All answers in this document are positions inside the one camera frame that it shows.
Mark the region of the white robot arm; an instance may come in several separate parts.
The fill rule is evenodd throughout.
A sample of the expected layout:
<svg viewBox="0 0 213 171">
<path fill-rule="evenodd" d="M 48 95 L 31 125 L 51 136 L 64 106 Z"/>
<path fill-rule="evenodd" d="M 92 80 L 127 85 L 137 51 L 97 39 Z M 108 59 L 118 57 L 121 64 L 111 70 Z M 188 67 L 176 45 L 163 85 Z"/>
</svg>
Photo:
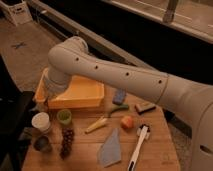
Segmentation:
<svg viewBox="0 0 213 171">
<path fill-rule="evenodd" d="M 213 171 L 213 85 L 157 70 L 98 59 L 86 41 L 73 36 L 48 53 L 43 77 L 50 93 L 64 92 L 74 75 L 84 76 L 155 103 L 178 115 L 192 129 L 188 171 Z"/>
</svg>

